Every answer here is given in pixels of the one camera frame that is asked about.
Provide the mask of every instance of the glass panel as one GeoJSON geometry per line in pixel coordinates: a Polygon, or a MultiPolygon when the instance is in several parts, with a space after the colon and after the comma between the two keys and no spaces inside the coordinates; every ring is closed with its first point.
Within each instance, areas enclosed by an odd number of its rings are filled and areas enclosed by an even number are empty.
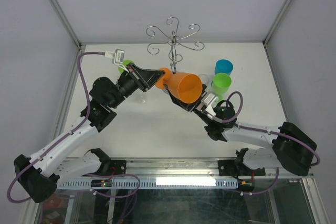
{"type": "MultiPolygon", "coordinates": [[[[267,188],[271,182],[272,180],[255,180],[255,191],[267,188]]],[[[117,193],[118,196],[130,193],[126,189],[99,191],[107,195],[117,193]]],[[[140,189],[136,196],[110,201],[107,197],[93,195],[87,190],[57,191],[40,205],[35,223],[310,224],[314,222],[301,184],[280,180],[271,193],[252,196],[241,196],[240,193],[220,189],[168,188],[140,189]]]]}

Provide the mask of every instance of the metal stand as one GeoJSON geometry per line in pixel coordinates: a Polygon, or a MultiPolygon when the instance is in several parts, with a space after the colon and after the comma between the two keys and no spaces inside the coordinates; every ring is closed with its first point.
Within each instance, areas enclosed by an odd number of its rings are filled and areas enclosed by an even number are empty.
{"type": "Polygon", "coordinates": [[[203,50],[204,49],[204,44],[202,43],[202,42],[200,42],[200,41],[197,41],[197,42],[195,42],[194,43],[194,45],[197,47],[197,48],[191,48],[191,47],[187,47],[187,46],[185,46],[185,45],[183,45],[182,44],[182,40],[183,39],[185,39],[185,38],[188,38],[188,37],[190,37],[190,36],[192,36],[192,35],[194,35],[195,33],[197,33],[200,29],[201,29],[201,27],[198,25],[198,24],[191,24],[191,25],[189,25],[189,29],[190,30],[194,30],[194,29],[197,29],[197,31],[195,31],[195,32],[193,32],[193,33],[191,33],[191,34],[189,34],[189,35],[187,35],[187,36],[185,36],[185,37],[180,37],[180,36],[178,36],[177,35],[177,31],[178,31],[178,24],[179,24],[179,21],[178,21],[178,18],[176,18],[176,17],[170,17],[170,18],[168,18],[167,19],[167,21],[166,21],[166,24],[167,25],[172,25],[173,23],[174,23],[174,21],[173,20],[176,20],[176,29],[175,30],[172,30],[172,35],[171,36],[168,36],[168,35],[166,35],[161,29],[159,29],[157,26],[149,26],[147,29],[146,29],[146,34],[148,35],[148,36],[150,36],[150,37],[153,37],[153,36],[155,36],[155,31],[154,31],[154,28],[156,28],[157,30],[159,30],[165,37],[167,37],[168,38],[168,42],[158,42],[158,43],[150,43],[150,44],[148,44],[148,46],[147,46],[147,51],[151,54],[151,55],[157,55],[159,52],[160,52],[160,49],[158,48],[158,47],[152,47],[151,48],[151,50],[153,50],[153,51],[151,51],[150,50],[150,47],[151,47],[151,45],[163,45],[163,44],[168,44],[168,45],[170,45],[171,46],[171,49],[170,49],[170,51],[169,51],[169,53],[168,53],[168,57],[169,57],[169,59],[171,60],[171,63],[170,63],[170,66],[171,66],[171,69],[172,69],[172,72],[173,73],[176,73],[176,64],[178,63],[178,62],[180,62],[180,61],[182,61],[183,60],[183,57],[182,57],[182,55],[181,54],[177,54],[176,53],[176,46],[178,46],[178,45],[181,45],[182,47],[185,47],[185,48],[188,48],[188,49],[190,49],[190,50],[194,50],[194,51],[201,51],[201,50],[203,50]]]}

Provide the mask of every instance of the white table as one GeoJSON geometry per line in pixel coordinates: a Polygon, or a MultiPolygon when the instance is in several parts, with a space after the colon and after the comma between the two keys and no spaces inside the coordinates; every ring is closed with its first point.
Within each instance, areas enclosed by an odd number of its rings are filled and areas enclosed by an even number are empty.
{"type": "MultiPolygon", "coordinates": [[[[169,47],[161,47],[154,56],[146,50],[147,44],[87,45],[86,51],[125,50],[125,59],[148,69],[168,67],[169,47]]],[[[259,125],[282,125],[285,121],[278,92],[262,43],[205,44],[203,51],[191,51],[181,46],[178,53],[184,59],[177,65],[179,72],[212,75],[219,59],[228,59],[234,65],[229,93],[240,91],[244,106],[238,117],[240,122],[259,125]]],[[[88,85],[102,76],[114,83],[119,77],[117,67],[103,56],[85,56],[82,69],[88,85]]],[[[86,106],[83,87],[78,78],[73,93],[66,127],[69,127],[86,106]]],[[[247,146],[243,143],[225,143],[211,140],[205,124],[194,113],[173,104],[167,94],[153,87],[146,93],[146,103],[131,99],[124,101],[115,111],[117,116],[100,134],[75,150],[71,157],[82,156],[91,148],[101,148],[111,157],[234,157],[235,151],[247,146]]],[[[237,109],[239,97],[232,102],[237,109]]]]}

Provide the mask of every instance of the light strip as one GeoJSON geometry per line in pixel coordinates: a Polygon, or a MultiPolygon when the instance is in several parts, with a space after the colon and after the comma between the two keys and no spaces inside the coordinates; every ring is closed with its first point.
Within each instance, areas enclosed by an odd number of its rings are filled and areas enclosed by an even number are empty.
{"type": "Polygon", "coordinates": [[[158,177],[159,186],[216,186],[216,179],[209,177],[158,177]]]}

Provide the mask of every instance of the green cup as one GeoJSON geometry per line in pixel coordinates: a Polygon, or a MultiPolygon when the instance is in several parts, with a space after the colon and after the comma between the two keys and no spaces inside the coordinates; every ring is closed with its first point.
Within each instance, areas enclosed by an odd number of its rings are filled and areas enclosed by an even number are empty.
{"type": "MultiPolygon", "coordinates": [[[[127,66],[127,64],[129,64],[129,63],[134,63],[134,61],[133,60],[124,60],[123,62],[122,62],[122,64],[126,67],[127,66]]],[[[123,73],[124,72],[124,70],[122,69],[122,68],[120,68],[120,67],[118,67],[118,70],[119,70],[119,73],[123,73]]]]}
{"type": "Polygon", "coordinates": [[[223,99],[222,94],[224,94],[231,86],[231,77],[226,73],[218,73],[215,75],[212,82],[212,88],[215,94],[219,97],[219,100],[223,99]]]}

